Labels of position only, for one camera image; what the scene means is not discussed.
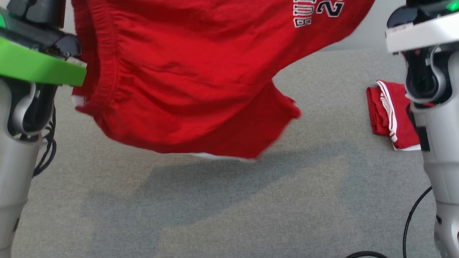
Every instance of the gray floor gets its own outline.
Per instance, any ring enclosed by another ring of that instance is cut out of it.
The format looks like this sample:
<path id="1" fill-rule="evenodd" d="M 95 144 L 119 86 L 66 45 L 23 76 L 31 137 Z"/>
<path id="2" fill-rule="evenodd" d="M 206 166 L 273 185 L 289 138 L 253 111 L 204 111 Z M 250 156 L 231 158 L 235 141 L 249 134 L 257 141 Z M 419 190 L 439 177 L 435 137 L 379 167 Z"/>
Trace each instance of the gray floor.
<path id="1" fill-rule="evenodd" d="M 365 89 L 402 81 L 399 57 L 313 54 L 275 81 L 304 111 L 257 164 L 159 155 L 108 140 L 57 97 L 58 153 L 33 181 L 14 258 L 402 257 L 406 216 L 429 186 L 421 153 L 372 135 Z M 429 195 L 408 239 L 436 257 Z"/>

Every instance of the white stripe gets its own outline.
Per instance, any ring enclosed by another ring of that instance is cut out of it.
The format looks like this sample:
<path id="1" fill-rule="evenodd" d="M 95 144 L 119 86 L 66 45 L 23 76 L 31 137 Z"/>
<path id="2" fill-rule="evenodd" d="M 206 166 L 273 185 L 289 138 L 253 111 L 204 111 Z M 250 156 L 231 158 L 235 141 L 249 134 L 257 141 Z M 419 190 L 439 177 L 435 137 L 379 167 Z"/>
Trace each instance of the white stripe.
<path id="1" fill-rule="evenodd" d="M 394 150 L 396 150 L 396 151 L 420 151 L 421 150 L 421 145 L 420 144 L 413 145 L 413 146 L 410 146 L 410 147 L 405 148 L 405 149 L 397 149 L 395 146 L 393 146 L 393 147 L 394 147 Z"/>
<path id="2" fill-rule="evenodd" d="M 389 131 L 393 134 L 392 142 L 396 142 L 397 138 L 397 117 L 395 116 L 395 108 L 392 104 L 391 95 L 389 89 L 382 81 L 377 81 L 376 84 L 380 87 L 384 98 L 381 98 L 384 109 L 387 111 L 387 116 L 389 118 Z"/>
<path id="3" fill-rule="evenodd" d="M 72 102 L 75 107 L 82 107 L 84 106 L 84 97 L 73 95 Z"/>
<path id="4" fill-rule="evenodd" d="M 247 159 L 247 158 L 240 158 L 240 157 L 228 157 L 228 156 L 216 156 L 209 153 L 189 153 L 195 157 L 205 158 L 205 159 L 212 159 L 212 160 L 239 160 L 243 163 L 255 163 L 257 162 L 256 159 Z"/>

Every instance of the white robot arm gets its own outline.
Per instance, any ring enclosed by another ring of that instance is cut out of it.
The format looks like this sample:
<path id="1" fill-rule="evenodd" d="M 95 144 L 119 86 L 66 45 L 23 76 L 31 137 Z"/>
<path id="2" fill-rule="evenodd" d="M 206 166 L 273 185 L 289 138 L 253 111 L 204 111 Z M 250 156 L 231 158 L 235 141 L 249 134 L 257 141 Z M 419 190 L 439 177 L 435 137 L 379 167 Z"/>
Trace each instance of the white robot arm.
<path id="1" fill-rule="evenodd" d="M 0 258 L 11 246 L 32 178 L 56 152 L 54 96 L 59 85 L 80 86 L 81 47 L 63 27 L 65 0 L 11 0 L 0 8 Z M 44 129 L 49 134 L 42 136 Z M 48 142 L 38 162 L 43 138 Z"/>
<path id="2" fill-rule="evenodd" d="M 459 1 L 411 3 L 387 25 L 387 49 L 406 61 L 408 109 L 437 202 L 434 241 L 442 258 L 459 258 Z"/>

